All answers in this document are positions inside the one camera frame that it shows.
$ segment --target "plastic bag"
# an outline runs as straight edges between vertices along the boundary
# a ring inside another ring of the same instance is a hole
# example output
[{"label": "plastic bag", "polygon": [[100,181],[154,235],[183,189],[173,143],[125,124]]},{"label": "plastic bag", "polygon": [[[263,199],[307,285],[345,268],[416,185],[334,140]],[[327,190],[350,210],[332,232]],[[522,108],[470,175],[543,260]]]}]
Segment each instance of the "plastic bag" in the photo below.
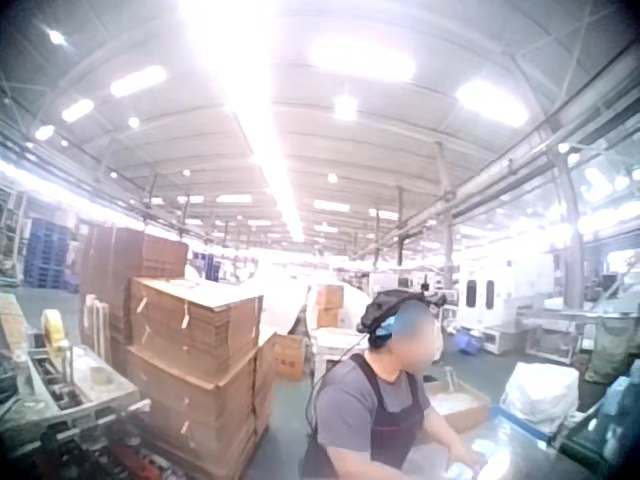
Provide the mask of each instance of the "plastic bag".
[{"label": "plastic bag", "polygon": [[552,434],[578,408],[578,380],[573,368],[518,363],[500,405],[541,432]]}]

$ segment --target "concrete floor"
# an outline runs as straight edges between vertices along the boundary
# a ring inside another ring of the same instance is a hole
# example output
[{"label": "concrete floor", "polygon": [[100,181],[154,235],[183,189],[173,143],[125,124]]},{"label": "concrete floor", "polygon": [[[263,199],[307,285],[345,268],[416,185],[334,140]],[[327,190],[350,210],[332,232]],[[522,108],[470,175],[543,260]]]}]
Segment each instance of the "concrete floor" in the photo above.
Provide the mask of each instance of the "concrete floor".
[{"label": "concrete floor", "polygon": [[[78,313],[79,297],[60,290],[30,288],[4,289],[14,293],[29,325],[40,330],[40,315],[45,308],[58,309],[64,319],[67,337],[79,343]],[[458,378],[487,395],[498,403],[504,387],[517,362],[540,362],[541,359],[520,353],[495,356],[488,352],[470,357],[456,351],[445,339],[445,351],[440,366],[430,371],[436,378],[443,378],[442,365],[454,368]],[[269,430],[263,437],[251,461],[250,478],[296,478],[298,462],[306,447],[308,427],[305,406],[310,391],[310,382],[305,378],[299,382],[279,380],[275,386],[273,415]],[[599,385],[581,384],[580,410],[584,411],[603,394]]]}]

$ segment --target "person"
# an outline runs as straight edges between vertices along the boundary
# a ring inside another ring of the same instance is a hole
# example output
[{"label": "person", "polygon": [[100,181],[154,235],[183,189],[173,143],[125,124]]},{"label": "person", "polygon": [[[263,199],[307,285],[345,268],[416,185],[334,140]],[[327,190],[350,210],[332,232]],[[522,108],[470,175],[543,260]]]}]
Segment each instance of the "person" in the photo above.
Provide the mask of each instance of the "person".
[{"label": "person", "polygon": [[407,478],[401,469],[421,433],[448,449],[450,463],[479,466],[416,376],[433,358],[435,328],[423,294],[385,291],[367,306],[359,330],[368,350],[339,362],[315,396],[302,478]]}]

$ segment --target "hand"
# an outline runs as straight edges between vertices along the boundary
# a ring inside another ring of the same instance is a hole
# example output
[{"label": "hand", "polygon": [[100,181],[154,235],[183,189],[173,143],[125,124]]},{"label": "hand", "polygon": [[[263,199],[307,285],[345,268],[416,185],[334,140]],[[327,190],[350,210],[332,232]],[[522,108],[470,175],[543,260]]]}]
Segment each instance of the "hand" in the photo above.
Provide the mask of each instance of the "hand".
[{"label": "hand", "polygon": [[463,443],[459,443],[449,449],[449,465],[454,463],[462,463],[472,469],[474,473],[478,473],[485,463],[485,459]]}]

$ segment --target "machine window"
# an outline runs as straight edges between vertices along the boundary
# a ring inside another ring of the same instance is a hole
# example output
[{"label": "machine window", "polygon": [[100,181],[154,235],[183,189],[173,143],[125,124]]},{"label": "machine window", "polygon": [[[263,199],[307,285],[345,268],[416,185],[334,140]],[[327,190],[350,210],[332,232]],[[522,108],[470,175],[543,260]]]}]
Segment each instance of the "machine window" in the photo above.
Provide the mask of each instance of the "machine window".
[{"label": "machine window", "polygon": [[495,288],[496,288],[496,285],[494,281],[487,280],[487,298],[484,304],[484,306],[487,307],[487,310],[493,310]]},{"label": "machine window", "polygon": [[467,307],[474,308],[476,306],[476,292],[478,285],[475,280],[467,281]]}]

